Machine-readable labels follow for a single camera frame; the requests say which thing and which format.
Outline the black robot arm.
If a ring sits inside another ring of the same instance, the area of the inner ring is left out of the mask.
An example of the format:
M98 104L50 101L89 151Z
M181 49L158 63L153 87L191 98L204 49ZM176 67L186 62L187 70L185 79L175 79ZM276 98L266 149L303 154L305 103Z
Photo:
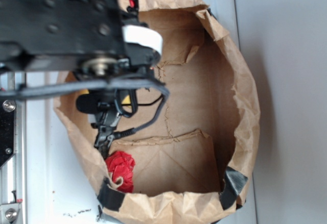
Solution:
M125 10L118 0L1 0L1 73L70 71L75 76L72 83L3 91L1 99L45 99L88 90L76 107L94 117L94 146L107 158L113 141L151 125L116 129L122 117L132 117L141 106L136 92L158 90L158 111L169 96L153 71L163 39L138 14L139 0L128 0Z

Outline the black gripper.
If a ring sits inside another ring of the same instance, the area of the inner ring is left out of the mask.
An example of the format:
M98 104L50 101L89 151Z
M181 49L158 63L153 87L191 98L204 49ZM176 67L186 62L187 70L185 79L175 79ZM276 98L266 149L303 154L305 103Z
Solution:
M114 140L121 115L115 107L115 96L112 91L95 91L78 96L76 108L89 115L91 127L98 130L94 142L102 157L107 158L110 146Z

